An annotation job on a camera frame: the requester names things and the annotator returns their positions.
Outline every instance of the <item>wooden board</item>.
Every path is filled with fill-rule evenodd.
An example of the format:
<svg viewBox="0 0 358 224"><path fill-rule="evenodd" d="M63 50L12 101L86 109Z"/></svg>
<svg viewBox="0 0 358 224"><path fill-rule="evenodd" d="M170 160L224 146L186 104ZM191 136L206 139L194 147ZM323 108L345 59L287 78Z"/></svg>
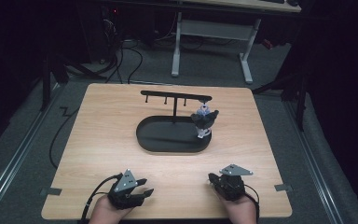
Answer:
<svg viewBox="0 0 358 224"><path fill-rule="evenodd" d="M196 154L151 153L141 148L135 133L138 123L149 116L172 115L173 99L165 105L164 98L151 96L146 103L140 91L211 95L208 105L220 113L210 145ZM200 108L198 101L183 104L179 100L178 116L190 116ZM80 219L94 189L108 176L128 168L135 178L148 179L134 192L155 189L128 219L226 217L208 174L219 175L231 163L254 172L242 179L260 195L261 217L291 215L286 192L274 188L282 179L249 89L91 84L51 184L62 193L47 197L42 217ZM107 182L100 191L107 192L113 183Z"/></svg>

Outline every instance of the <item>black cable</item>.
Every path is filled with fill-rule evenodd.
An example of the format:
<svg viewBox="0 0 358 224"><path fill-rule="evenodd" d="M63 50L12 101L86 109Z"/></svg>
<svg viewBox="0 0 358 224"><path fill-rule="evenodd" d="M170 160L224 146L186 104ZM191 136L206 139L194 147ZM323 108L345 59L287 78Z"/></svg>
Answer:
<svg viewBox="0 0 358 224"><path fill-rule="evenodd" d="M255 191L255 189L253 189L252 187L250 187L249 185L244 185L246 187L248 187L249 189L251 189L255 195L257 196L257 201L255 200L254 197L252 197L252 195L248 194L245 192L245 196L247 198L249 198L255 205L255 218L256 218L256 222L258 222L258 219L260 218L260 198L258 197L258 193L257 191Z"/></svg>
<svg viewBox="0 0 358 224"><path fill-rule="evenodd" d="M204 37L202 37L202 36L200 36L200 44L198 45L198 46L196 46L195 48L185 48L182 44L180 45L180 47L182 48L182 49L187 49L187 50L194 50L194 49L199 49L200 47L202 47L203 46L203 44L204 44Z"/></svg>
<svg viewBox="0 0 358 224"><path fill-rule="evenodd" d="M89 199L87 200L86 202L86 205L84 206L84 209L83 209L83 214L81 216L81 220L80 220L80 223L81 224L85 224L86 223L86 216L87 216L87 213L89 211L89 208L90 208L90 205L91 205L91 202L92 202L92 198L96 195L96 194L100 194L102 192L99 192L97 193L98 189L100 189L100 187L106 183L107 181L111 180L111 179L119 179L121 175L112 175L110 177L107 177L103 182L101 182L100 185L97 186L97 188L91 193L91 195L89 196Z"/></svg>
<svg viewBox="0 0 358 224"><path fill-rule="evenodd" d="M259 203L259 202L260 202L260 198L258 197L257 191L255 191L255 189L253 189L253 188L250 187L249 185L244 185L244 186L248 187L249 189L251 189L251 190L255 193L255 196L257 196L257 203Z"/></svg>
<svg viewBox="0 0 358 224"><path fill-rule="evenodd" d="M111 70L113 67L115 67L116 62L117 62L117 60L116 60L116 58L114 57L114 58L111 60L111 62L110 62L105 68L102 68L101 70L95 71L95 72L93 72L93 73L96 74L96 75L100 75L100 74L102 74L102 73L105 73L105 72ZM85 75L84 73L76 72L76 71L70 69L69 67L65 67L65 68L66 68L66 71L67 71L68 73L72 74L72 75L75 75L75 76L84 76L84 75Z"/></svg>
<svg viewBox="0 0 358 224"><path fill-rule="evenodd" d="M177 18L177 16L178 16L178 13L175 12L175 14L174 14L174 16L173 16L173 21L172 21L172 25L171 25L170 31L168 31L168 33L167 33L165 36L163 36L163 37L161 37L161 38L158 38L158 39L155 39L155 43L157 43L157 41L159 41L159 40L164 40L164 39L168 39L168 38L171 38L171 37L176 36L176 35L171 35L171 33L172 33L172 30L173 30L173 27L174 27L175 24L176 24L176 18Z"/></svg>
<svg viewBox="0 0 358 224"><path fill-rule="evenodd" d="M123 80L121 79L121 75L118 72L118 68L121 66L121 64L123 63L123 45L121 45L120 47L120 52L121 52L121 58L120 58L120 63L117 64L115 71L113 71L113 73L109 76L109 78L106 79L105 83L108 83L110 81L110 79L112 78L112 76L115 74L115 72L117 72L118 75L118 79L120 80L120 83L123 84Z"/></svg>
<svg viewBox="0 0 358 224"><path fill-rule="evenodd" d="M128 49L128 50L134 51L135 53L139 54L139 56L141 57L141 61L139 62L138 66L136 66L136 68L130 73L129 78L127 79L127 83L130 84L130 79L131 79L132 75L133 75L133 74L136 72L136 70L138 70L138 68L141 66L142 62L144 61L144 57L142 56L142 54L141 54L139 51L137 51L137 50L135 50L135 49Z"/></svg>
<svg viewBox="0 0 358 224"><path fill-rule="evenodd" d="M236 40L236 39L229 39L224 43L219 43L219 42L215 41L215 39L216 38L206 38L205 42L208 44L211 44L211 45L220 45L220 46L232 44L231 42L234 42L234 43L238 42L238 40Z"/></svg>
<svg viewBox="0 0 358 224"><path fill-rule="evenodd" d="M125 40L124 42L132 42L132 41L134 41L135 44L134 44L133 46L131 46L131 47L126 47L126 49L135 49L136 47L138 47L138 45L139 45L139 40L135 40L135 39L133 39L133 40Z"/></svg>
<svg viewBox="0 0 358 224"><path fill-rule="evenodd" d="M53 146L54 146L54 143L58 137L58 135L60 134L63 126L66 124L66 122L68 122L68 120L74 116L75 113L77 113L77 111L79 110L79 108L77 110L74 111L74 113L70 114L69 116L67 116L66 120L63 122L63 124L60 126L59 130L56 132L56 134L54 135L54 138L53 140L51 141L51 144L50 144L50 149L48 151L48 157L50 159L50 162L51 162L51 165L53 165L53 167L57 170L58 169L58 166L54 163L53 161L53 158L52 158L52 149L53 149Z"/></svg>
<svg viewBox="0 0 358 224"><path fill-rule="evenodd" d="M164 47L165 46L172 46L172 45L174 45L176 43L175 39L173 41L169 41L169 44L161 44L160 42L164 42L164 41L168 42L169 39L172 39L174 37L175 37L175 35L172 35L172 36L168 36L168 37L166 37L164 39L155 40L155 44L157 44L159 46L164 46Z"/></svg>

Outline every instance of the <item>robotic hand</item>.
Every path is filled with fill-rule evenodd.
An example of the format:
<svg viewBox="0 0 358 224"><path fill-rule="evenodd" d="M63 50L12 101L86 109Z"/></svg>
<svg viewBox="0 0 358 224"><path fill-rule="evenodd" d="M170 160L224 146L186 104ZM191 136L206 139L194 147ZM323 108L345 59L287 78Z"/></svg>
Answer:
<svg viewBox="0 0 358 224"><path fill-rule="evenodd" d="M131 194L132 191L146 183L147 179L135 180L130 169L117 176L117 182L110 189L107 197L110 203L117 209L126 209L141 206L145 198L150 197L153 189L149 189L142 194Z"/></svg>
<svg viewBox="0 0 358 224"><path fill-rule="evenodd" d="M260 216L260 207L259 207L259 199L258 195L253 189L253 191L257 195L257 201L246 192L245 185L241 179L241 175L252 175L252 171L248 171L246 169L241 168L235 164L231 164L228 167L219 171L221 176L218 176L213 173L209 173L209 181L213 185L214 189L218 194L220 194L227 201L235 202L242 196L248 197L254 204L256 209L256 217L257 219Z"/></svg>

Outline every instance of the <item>black stand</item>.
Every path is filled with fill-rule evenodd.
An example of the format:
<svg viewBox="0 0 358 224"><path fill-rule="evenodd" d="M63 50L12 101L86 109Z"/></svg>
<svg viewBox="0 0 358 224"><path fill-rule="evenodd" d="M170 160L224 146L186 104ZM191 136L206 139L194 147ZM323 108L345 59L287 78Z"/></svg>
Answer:
<svg viewBox="0 0 358 224"><path fill-rule="evenodd" d="M43 61L43 104L41 107L41 111L44 111L48 104L50 103L51 96L51 86L50 86L50 73L53 74L54 78L58 83L64 85L68 83L69 77L66 72L65 65L69 64L73 66L78 71L84 73L86 76L97 78L97 79L105 79L105 77L100 77L97 74L90 71L85 66L80 63L75 63L66 57L58 54L48 54L46 59Z"/></svg>
<svg viewBox="0 0 358 224"><path fill-rule="evenodd" d="M318 55L323 53L324 36L322 25L320 27L318 27L318 24L303 25L301 33L285 58L277 78L273 82L252 91L253 94L258 94L269 89L283 89L281 95L283 101L296 99L296 122L301 131L304 131L303 116L306 108L307 85L310 75L313 74L318 64Z"/></svg>
<svg viewBox="0 0 358 224"><path fill-rule="evenodd" d="M198 138L194 121L190 116L176 116L178 98L186 100L199 100L203 103L212 100L211 96L194 95L165 91L141 91L146 96L146 103L149 95L173 98L172 116L151 116L143 119L137 129L136 137L138 143L144 149L151 152L187 152L195 153L205 149L212 139L212 133L203 138Z"/></svg>

